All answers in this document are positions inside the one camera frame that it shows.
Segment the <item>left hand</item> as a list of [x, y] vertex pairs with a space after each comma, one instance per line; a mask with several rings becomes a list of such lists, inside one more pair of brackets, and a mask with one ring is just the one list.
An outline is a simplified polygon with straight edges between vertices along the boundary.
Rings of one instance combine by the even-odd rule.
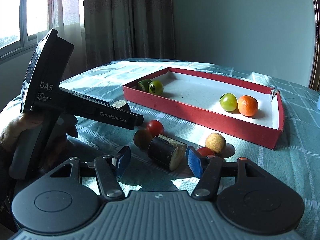
[[12, 151], [20, 134], [28, 129], [34, 129], [43, 122], [42, 115], [21, 113], [14, 118], [1, 132], [1, 147], [10, 152]]

